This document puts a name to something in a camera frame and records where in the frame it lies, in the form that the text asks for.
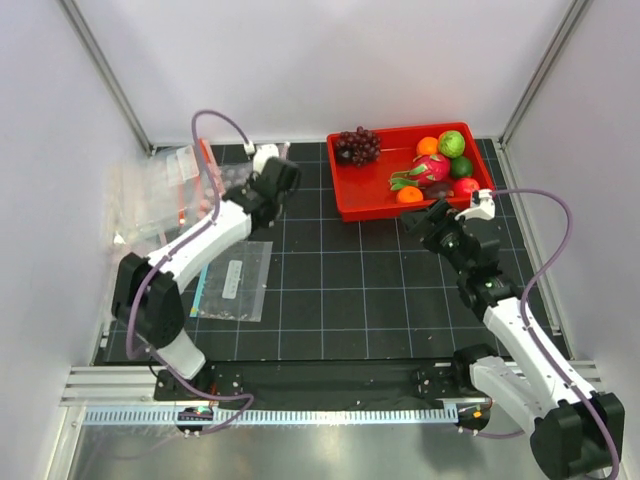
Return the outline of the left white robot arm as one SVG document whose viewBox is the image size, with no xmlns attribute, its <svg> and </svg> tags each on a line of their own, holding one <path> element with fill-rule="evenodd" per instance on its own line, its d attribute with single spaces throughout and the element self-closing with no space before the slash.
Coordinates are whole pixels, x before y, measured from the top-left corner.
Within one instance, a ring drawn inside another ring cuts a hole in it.
<svg viewBox="0 0 640 480">
<path fill-rule="evenodd" d="M 131 252 L 120 260 L 111 314 L 127 327 L 129 357 L 137 355 L 138 338 L 177 374 L 176 386 L 188 399 L 208 395 L 212 377 L 203 369 L 205 355 L 186 333 L 181 295 L 227 249 L 272 227 L 300 180 L 295 163 L 255 154 L 248 178 L 216 195 L 213 210 L 184 234 L 144 257 Z"/>
</svg>

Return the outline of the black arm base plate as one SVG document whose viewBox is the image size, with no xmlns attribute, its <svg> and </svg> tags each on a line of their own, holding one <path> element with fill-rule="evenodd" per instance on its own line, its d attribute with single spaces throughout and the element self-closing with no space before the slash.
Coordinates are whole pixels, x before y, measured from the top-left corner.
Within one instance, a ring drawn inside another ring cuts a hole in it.
<svg viewBox="0 0 640 480">
<path fill-rule="evenodd" d="M 210 362 L 190 381 L 209 394 L 250 393 L 262 409 L 327 409 L 401 401 L 486 402 L 449 358 Z"/>
</svg>

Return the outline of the pink-dotted zip bag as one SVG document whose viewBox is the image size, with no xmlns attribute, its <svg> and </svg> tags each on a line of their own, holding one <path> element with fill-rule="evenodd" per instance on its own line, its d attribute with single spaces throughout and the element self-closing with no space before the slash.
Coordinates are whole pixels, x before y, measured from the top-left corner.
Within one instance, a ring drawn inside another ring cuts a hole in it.
<svg viewBox="0 0 640 480">
<path fill-rule="evenodd" d="M 243 185 L 252 173 L 251 162 L 219 166 L 216 163 L 208 165 L 208 171 L 213 177 L 220 196 L 232 187 Z M 207 174 L 202 175 L 200 208 L 203 212 L 213 209 L 215 193 Z"/>
</svg>

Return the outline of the pink dragon fruit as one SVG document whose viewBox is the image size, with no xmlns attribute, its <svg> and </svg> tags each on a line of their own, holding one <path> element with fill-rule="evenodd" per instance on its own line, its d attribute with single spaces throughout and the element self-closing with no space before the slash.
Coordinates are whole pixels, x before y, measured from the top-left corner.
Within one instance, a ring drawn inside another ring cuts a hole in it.
<svg viewBox="0 0 640 480">
<path fill-rule="evenodd" d="M 398 191 L 404 186 L 425 188 L 426 186 L 445 180 L 449 176 L 450 160 L 442 154 L 417 156 L 409 170 L 394 172 L 389 185 L 391 191 Z"/>
</svg>

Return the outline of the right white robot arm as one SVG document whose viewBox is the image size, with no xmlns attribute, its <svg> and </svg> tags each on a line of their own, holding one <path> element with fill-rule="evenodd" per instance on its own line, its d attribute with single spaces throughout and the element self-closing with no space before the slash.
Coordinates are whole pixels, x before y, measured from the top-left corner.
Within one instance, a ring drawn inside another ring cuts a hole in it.
<svg viewBox="0 0 640 480">
<path fill-rule="evenodd" d="M 463 396 L 478 391 L 498 402 L 529 438 L 549 479 L 603 472 L 617 478 L 625 410 L 613 393 L 600 393 L 563 357 L 528 306 L 524 292 L 500 266 L 490 192 L 475 193 L 458 211 L 446 200 L 401 216 L 405 231 L 443 257 L 457 274 L 463 304 L 494 334 L 521 372 L 515 374 L 489 346 L 458 350 L 450 372 Z"/>
</svg>

